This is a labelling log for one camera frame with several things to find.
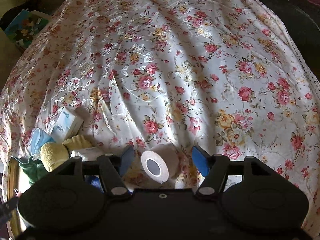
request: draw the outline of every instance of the dark floor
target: dark floor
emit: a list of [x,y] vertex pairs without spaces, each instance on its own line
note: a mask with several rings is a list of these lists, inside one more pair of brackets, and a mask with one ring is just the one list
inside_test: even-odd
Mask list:
[[305,62],[320,80],[320,7],[306,0],[259,0],[284,23]]

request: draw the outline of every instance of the silver bolt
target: silver bolt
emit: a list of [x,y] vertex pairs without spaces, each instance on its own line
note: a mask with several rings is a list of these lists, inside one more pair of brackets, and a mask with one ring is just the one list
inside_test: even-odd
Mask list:
[[214,189],[212,187],[202,187],[199,189],[199,193],[201,195],[212,195],[214,193]]
[[125,187],[114,187],[111,192],[113,195],[123,195],[127,193],[127,189]]
[[167,194],[164,194],[164,193],[161,193],[160,195],[159,195],[159,198],[166,198],[167,197]]

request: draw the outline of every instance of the green fabric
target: green fabric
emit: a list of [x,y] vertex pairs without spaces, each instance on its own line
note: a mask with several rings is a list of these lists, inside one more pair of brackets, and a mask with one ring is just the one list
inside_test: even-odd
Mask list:
[[28,163],[19,164],[23,172],[29,177],[29,183],[31,186],[49,173],[45,169],[41,160],[33,161],[32,158],[33,156],[29,158]]

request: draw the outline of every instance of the floral tablecloth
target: floral tablecloth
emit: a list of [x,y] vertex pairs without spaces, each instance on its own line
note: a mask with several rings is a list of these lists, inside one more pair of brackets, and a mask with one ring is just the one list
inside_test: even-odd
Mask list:
[[97,147],[135,147],[124,179],[140,187],[155,186],[140,156],[159,143],[180,160],[161,187],[201,182],[193,145],[259,158],[308,196],[303,228],[315,236],[319,94],[283,23],[257,0],[66,0],[2,90],[1,159],[28,156],[32,130],[50,132],[68,106]]

